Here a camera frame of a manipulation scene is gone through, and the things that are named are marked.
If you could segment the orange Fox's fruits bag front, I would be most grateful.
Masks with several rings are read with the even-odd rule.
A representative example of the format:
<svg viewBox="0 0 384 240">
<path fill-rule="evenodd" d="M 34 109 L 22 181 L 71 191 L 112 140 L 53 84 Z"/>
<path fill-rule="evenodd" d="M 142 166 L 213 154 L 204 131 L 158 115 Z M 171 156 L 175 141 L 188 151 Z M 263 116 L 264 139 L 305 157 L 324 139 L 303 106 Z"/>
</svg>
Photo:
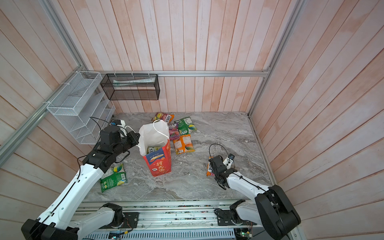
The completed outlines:
<svg viewBox="0 0 384 240">
<path fill-rule="evenodd" d="M 206 172 L 207 177 L 214 176 L 213 167 L 211 165 L 211 159 L 212 159 L 212 157 L 209 157 L 209 161 L 208 161 L 208 165 L 207 165 L 207 172 Z"/>
</svg>

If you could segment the green Fox's candy bag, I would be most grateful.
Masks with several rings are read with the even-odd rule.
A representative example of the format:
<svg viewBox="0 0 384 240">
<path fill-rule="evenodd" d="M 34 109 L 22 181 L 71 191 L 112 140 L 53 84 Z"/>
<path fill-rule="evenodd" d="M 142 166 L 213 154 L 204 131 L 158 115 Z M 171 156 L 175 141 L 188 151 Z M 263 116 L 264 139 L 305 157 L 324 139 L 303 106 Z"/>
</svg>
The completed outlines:
<svg viewBox="0 0 384 240">
<path fill-rule="evenodd" d="M 161 148 L 162 147 L 148 147 L 147 148 L 147 155 L 150 153 L 156 152 L 156 151 L 160 150 Z"/>
</svg>

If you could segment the red paper gift bag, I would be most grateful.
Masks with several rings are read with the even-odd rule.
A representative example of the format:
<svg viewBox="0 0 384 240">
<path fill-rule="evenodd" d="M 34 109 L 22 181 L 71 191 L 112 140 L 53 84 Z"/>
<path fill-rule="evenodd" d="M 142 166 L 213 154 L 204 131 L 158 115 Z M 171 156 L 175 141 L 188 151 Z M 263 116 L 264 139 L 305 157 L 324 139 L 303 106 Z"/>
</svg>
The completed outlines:
<svg viewBox="0 0 384 240">
<path fill-rule="evenodd" d="M 157 120 L 152 124 L 143 125 L 139 130 L 139 150 L 153 177 L 172 171 L 171 143 L 168 124 Z M 147 155 L 148 147 L 162 147 Z"/>
</svg>

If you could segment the orange snack packet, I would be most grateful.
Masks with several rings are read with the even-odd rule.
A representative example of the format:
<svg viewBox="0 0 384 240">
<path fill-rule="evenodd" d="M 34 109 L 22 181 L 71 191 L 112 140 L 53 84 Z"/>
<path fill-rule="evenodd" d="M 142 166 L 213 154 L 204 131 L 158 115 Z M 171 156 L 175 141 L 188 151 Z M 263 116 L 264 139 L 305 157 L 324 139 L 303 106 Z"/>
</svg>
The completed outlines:
<svg viewBox="0 0 384 240">
<path fill-rule="evenodd" d="M 192 153 L 195 151 L 191 135 L 182 135 L 178 140 L 173 140 L 175 152 L 177 155 L 184 153 Z"/>
</svg>

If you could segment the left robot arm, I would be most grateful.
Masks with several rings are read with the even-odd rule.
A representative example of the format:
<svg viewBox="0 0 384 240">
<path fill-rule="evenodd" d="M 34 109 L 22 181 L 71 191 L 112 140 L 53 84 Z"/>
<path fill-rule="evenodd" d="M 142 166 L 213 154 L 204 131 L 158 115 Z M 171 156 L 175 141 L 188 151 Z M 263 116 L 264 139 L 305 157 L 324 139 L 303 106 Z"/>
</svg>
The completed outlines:
<svg viewBox="0 0 384 240">
<path fill-rule="evenodd" d="M 107 172 L 117 156 L 139 144 L 140 134 L 124 133 L 123 127 L 109 125 L 100 132 L 100 140 L 79 165 L 79 170 L 57 199 L 35 220 L 21 227 L 27 240 L 81 240 L 108 226 L 120 229 L 125 224 L 121 206 L 107 203 L 96 213 L 79 221 L 73 215 L 93 185 Z"/>
</svg>

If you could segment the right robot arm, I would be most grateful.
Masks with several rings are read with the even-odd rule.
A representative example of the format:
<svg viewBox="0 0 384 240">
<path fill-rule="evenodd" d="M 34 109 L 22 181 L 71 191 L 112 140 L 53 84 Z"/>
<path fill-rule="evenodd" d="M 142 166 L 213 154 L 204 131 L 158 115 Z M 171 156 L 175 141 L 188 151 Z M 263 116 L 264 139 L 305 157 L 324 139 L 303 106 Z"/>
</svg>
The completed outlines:
<svg viewBox="0 0 384 240">
<path fill-rule="evenodd" d="M 298 212 L 280 186 L 268 187 L 245 177 L 232 167 L 233 158 L 232 154 L 226 159 L 210 158 L 208 170 L 223 190 L 235 190 L 249 200 L 238 200 L 229 210 L 215 209 L 218 225 L 254 223 L 262 226 L 272 239 L 281 240 L 301 223 Z"/>
</svg>

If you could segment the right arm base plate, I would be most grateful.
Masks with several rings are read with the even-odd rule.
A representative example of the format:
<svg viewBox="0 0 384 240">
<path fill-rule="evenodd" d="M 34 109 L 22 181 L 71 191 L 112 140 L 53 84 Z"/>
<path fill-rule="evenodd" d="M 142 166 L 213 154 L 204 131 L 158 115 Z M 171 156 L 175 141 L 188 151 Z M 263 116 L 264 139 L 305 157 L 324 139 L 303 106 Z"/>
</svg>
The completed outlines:
<svg viewBox="0 0 384 240">
<path fill-rule="evenodd" d="M 217 223 L 219 226 L 250 226 L 255 224 L 250 221 L 241 220 L 233 211 L 215 209 L 215 215 L 217 216 Z"/>
</svg>

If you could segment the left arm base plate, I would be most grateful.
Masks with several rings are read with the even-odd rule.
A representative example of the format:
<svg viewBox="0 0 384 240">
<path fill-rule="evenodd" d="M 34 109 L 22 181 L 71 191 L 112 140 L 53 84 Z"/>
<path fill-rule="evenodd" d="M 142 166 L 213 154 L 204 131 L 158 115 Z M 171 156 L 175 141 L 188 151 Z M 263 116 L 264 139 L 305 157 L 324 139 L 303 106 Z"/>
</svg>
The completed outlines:
<svg viewBox="0 0 384 240">
<path fill-rule="evenodd" d="M 124 219 L 122 220 L 122 223 L 120 225 L 113 226 L 113 224 L 109 224 L 106 226 L 101 227 L 101 229 L 121 229 L 121 228 L 128 228 L 128 229 L 136 229 L 138 226 L 139 221 L 139 212 L 123 212 Z"/>
</svg>

